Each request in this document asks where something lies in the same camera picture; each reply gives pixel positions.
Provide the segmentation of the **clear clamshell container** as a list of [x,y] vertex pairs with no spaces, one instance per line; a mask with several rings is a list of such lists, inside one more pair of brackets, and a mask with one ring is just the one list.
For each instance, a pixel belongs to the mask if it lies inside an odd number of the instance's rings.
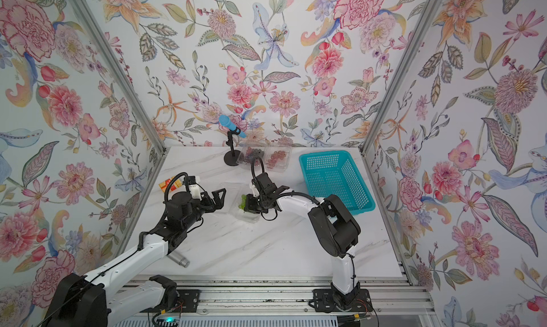
[[257,223],[262,217],[260,214],[245,211],[246,196],[250,193],[248,185],[222,182],[221,188],[226,189],[224,196],[224,206],[215,212],[215,214],[223,214],[230,216],[236,220],[246,223]]
[[290,162],[290,147],[268,147],[265,150],[264,165],[268,172],[284,172]]
[[262,145],[245,145],[242,147],[237,164],[246,170],[250,170],[253,164],[259,167],[259,160],[256,160],[256,157],[264,159],[265,153],[266,147]]

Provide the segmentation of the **green grape bunch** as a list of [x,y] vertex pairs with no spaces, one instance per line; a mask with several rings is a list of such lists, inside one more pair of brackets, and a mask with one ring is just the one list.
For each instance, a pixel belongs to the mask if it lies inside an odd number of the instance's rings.
[[246,195],[246,194],[243,194],[243,195],[241,196],[241,200],[240,200],[240,202],[239,202],[239,204],[238,204],[238,208],[239,208],[240,210],[244,211],[244,212],[246,211],[246,202],[247,202],[247,195]]

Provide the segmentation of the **teal plastic mesh basket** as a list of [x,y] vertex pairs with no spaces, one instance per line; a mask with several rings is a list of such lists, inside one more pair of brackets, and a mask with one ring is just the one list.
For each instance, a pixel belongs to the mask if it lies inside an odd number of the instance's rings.
[[315,197],[338,196],[354,216],[376,208],[357,164],[343,150],[307,153],[299,157],[308,193]]

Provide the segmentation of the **clear clamshell container front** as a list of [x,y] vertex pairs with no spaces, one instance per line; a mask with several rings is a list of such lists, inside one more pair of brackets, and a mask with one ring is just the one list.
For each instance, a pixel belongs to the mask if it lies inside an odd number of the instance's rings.
[[246,170],[250,170],[253,164],[259,167],[259,160],[256,160],[256,157],[264,159],[265,153],[266,147],[262,145],[245,145],[242,147],[237,164]]

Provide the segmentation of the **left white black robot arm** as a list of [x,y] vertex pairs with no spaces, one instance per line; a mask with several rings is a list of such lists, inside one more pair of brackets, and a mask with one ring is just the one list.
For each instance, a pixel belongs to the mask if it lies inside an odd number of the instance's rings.
[[[175,180],[184,191],[172,194]],[[177,284],[163,275],[150,277],[139,287],[123,287],[142,270],[173,254],[206,213],[224,207],[226,189],[208,193],[185,172],[168,182],[164,212],[158,223],[142,231],[138,244],[119,257],[84,275],[69,274],[58,284],[40,326],[114,326],[140,313],[165,313],[182,305]]]

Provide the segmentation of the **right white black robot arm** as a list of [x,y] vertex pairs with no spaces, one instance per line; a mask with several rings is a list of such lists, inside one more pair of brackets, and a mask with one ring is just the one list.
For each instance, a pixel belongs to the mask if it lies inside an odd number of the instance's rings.
[[331,257],[330,288],[313,290],[311,308],[321,313],[374,311],[369,291],[357,279],[355,258],[361,229],[338,196],[316,198],[284,185],[279,187],[265,172],[252,175],[250,189],[252,192],[245,200],[246,212],[262,217],[270,212],[275,217],[280,212],[289,212],[308,218],[320,246]]

